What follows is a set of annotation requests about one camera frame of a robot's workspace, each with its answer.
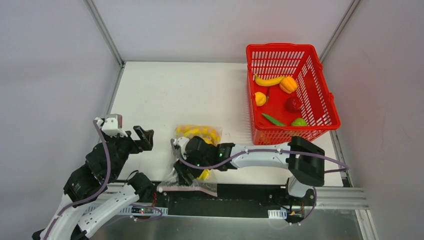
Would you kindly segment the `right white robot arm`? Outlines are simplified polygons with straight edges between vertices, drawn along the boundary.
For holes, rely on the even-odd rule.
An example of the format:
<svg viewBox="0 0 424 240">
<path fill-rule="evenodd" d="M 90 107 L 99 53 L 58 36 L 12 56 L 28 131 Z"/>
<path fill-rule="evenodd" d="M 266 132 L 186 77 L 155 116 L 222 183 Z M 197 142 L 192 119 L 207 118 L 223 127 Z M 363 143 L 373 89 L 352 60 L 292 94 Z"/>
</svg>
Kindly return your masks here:
<svg viewBox="0 0 424 240">
<path fill-rule="evenodd" d="M 275 145 L 241 145 L 232 142 L 213 145 L 199 136 L 170 140 L 177 158 L 173 165 L 178 181 L 189 186 L 205 170 L 226 172 L 248 167 L 270 167 L 290 171 L 284 200 L 296 205 L 308 189 L 325 184 L 325 152 L 302 137 Z"/>
</svg>

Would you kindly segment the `red plastic basket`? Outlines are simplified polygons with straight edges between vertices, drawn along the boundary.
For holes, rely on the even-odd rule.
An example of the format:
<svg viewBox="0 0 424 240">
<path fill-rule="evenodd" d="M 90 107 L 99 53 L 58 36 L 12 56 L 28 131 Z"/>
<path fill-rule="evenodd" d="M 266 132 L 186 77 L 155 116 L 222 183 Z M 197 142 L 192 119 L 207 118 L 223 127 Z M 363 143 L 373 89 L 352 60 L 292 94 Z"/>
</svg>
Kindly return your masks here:
<svg viewBox="0 0 424 240">
<path fill-rule="evenodd" d="M 247 98 L 249 103 L 252 142 L 256 145 L 271 145 L 289 142 L 299 136 L 313 141 L 328 131 L 340 127 L 341 121 L 329 91 L 323 66 L 315 48 L 310 44 L 267 43 L 249 44 L 246 47 L 247 59 Z M 254 75 L 268 80 L 280 76 L 290 76 L 298 88 L 287 94 L 278 85 L 259 86 Z M 255 93 L 267 95 L 267 103 L 256 106 Z M 300 112 L 288 112 L 285 103 L 290 97 L 298 97 L 302 102 Z M 284 123 L 276 126 L 262 116 L 262 113 Z M 308 126 L 291 126 L 303 118 Z"/>
</svg>

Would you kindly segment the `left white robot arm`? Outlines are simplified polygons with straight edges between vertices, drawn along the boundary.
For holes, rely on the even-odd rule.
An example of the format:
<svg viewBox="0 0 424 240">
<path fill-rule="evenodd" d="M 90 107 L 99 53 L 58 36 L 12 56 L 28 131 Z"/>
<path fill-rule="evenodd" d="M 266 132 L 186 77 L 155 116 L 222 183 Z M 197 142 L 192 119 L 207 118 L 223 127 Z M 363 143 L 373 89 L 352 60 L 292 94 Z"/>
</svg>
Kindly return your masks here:
<svg viewBox="0 0 424 240">
<path fill-rule="evenodd" d="M 104 223 L 126 206 L 140 202 L 153 202 L 154 184 L 142 172 L 133 177 L 112 199 L 85 216 L 89 205 L 114 183 L 131 154 L 151 151 L 154 130 L 136 125 L 133 130 L 139 137 L 133 140 L 130 131 L 120 127 L 105 128 L 94 124 L 101 142 L 85 157 L 85 163 L 73 171 L 63 187 L 59 207 L 46 228 L 32 234 L 34 240 L 88 240 Z"/>
</svg>

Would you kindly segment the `clear zip top bag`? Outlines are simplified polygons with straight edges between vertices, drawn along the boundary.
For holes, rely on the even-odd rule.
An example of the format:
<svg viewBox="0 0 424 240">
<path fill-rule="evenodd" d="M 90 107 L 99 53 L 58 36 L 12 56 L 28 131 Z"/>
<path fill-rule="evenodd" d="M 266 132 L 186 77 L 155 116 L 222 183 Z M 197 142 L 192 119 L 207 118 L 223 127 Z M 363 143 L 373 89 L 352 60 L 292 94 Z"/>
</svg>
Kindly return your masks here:
<svg viewBox="0 0 424 240">
<path fill-rule="evenodd" d="M 214 165 L 222 129 L 209 125 L 180 124 L 175 128 L 171 150 L 172 171 L 157 186 L 157 191 L 202 192 L 217 197 L 218 186 L 210 168 Z"/>
</svg>

